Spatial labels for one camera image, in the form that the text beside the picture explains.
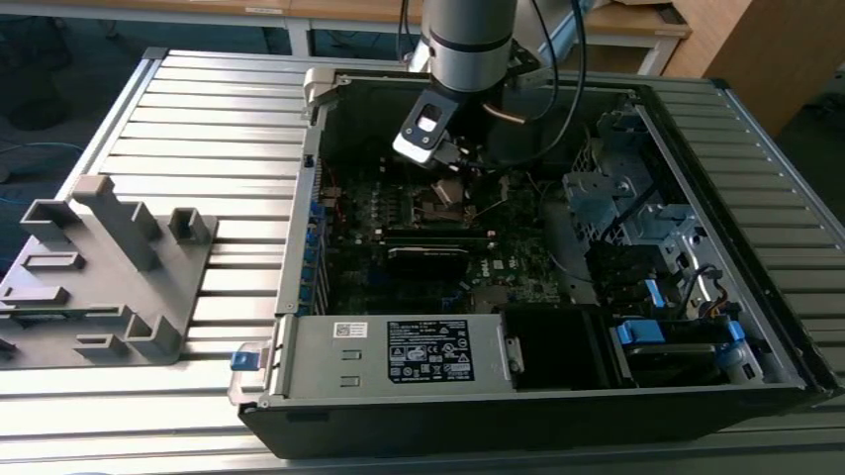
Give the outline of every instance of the motherboard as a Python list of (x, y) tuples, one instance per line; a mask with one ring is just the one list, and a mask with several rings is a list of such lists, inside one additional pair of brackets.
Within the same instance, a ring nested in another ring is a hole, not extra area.
[(321, 181), (332, 314), (486, 314), (560, 301), (532, 212), (549, 183), (524, 171), (444, 177), (390, 156), (328, 161)]

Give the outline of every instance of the power supply label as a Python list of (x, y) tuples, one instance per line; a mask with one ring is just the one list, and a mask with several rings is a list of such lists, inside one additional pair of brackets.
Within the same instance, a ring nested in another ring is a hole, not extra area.
[(476, 380), (466, 322), (388, 322), (389, 377), (396, 384)]

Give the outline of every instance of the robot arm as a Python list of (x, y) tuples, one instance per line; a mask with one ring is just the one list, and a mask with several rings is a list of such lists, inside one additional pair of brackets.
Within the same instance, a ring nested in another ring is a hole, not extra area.
[[(581, 0), (581, 11), (589, 10), (593, 3), (595, 0)], [(517, 8), (518, 0), (425, 2), (422, 40), (410, 70), (421, 72), (428, 68), (432, 84), (394, 140), (394, 150), (422, 166), (452, 164), (449, 158), (436, 156), (445, 140), (464, 137), (472, 143), (484, 143), (494, 118), (525, 122), (497, 108), (512, 61)], [(534, 8), (540, 15), (537, 3)], [(569, 15), (554, 30), (554, 42), (542, 46), (544, 57), (556, 57), (556, 50), (572, 48), (573, 24)]]
[(516, 16), (517, 0), (425, 2), (421, 48), (432, 84), (394, 140), (394, 149), (420, 165), (430, 165), (456, 116), (501, 91)]

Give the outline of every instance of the white label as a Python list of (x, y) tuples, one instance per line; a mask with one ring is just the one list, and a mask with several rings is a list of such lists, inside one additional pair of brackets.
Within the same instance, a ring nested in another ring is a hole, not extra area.
[(336, 322), (334, 324), (336, 338), (366, 338), (368, 323), (366, 322)]
[(253, 7), (247, 7), (245, 8), (245, 10), (247, 11), (247, 13), (261, 13), (265, 15), (282, 15), (282, 9), (281, 8), (253, 8)]

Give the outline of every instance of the chair leg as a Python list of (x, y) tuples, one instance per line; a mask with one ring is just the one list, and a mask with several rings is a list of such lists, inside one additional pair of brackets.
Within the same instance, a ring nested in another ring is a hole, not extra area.
[(106, 32), (106, 38), (109, 40), (118, 38), (118, 22), (115, 20), (98, 20), (97, 23)]

